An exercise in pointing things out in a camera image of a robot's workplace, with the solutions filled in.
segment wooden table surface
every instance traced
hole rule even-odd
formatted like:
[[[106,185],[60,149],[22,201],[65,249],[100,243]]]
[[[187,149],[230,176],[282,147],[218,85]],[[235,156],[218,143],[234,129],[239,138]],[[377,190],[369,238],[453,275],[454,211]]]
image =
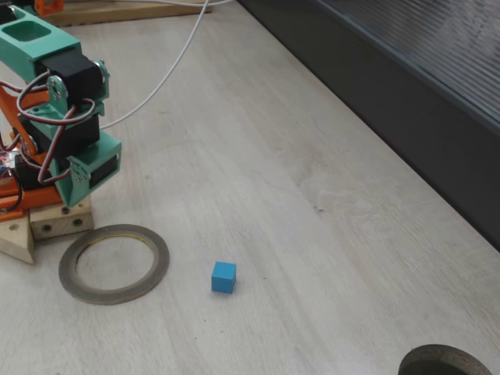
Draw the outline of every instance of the wooden table surface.
[[[68,29],[108,64],[107,120],[154,88],[194,21]],[[237,3],[111,133],[123,168],[92,196],[96,225],[158,232],[168,273],[96,306],[59,283],[75,237],[41,243],[36,266],[0,254],[0,373],[396,375],[425,344],[500,369],[500,254]],[[82,274],[130,278],[147,259],[123,244]],[[237,263],[232,295],[210,291],[215,261]]]

